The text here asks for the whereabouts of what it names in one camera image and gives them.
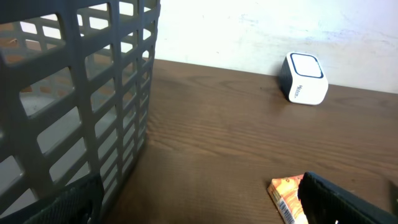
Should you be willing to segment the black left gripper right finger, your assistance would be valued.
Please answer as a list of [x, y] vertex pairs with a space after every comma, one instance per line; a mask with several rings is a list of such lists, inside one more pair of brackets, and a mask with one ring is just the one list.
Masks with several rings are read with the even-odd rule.
[[314, 172], [306, 172], [298, 199], [309, 224], [397, 224], [397, 217]]

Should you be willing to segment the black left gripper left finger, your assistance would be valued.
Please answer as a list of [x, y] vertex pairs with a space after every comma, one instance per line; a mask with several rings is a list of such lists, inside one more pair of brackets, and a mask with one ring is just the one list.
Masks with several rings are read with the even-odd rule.
[[1, 218], [1, 224], [100, 223], [103, 198], [100, 174], [88, 174], [51, 196]]

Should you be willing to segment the orange small box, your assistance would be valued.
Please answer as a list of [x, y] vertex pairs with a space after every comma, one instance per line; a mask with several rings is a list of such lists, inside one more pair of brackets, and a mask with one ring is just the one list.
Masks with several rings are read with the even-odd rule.
[[272, 179], [267, 191], [285, 224], [308, 224], [298, 189], [303, 174]]

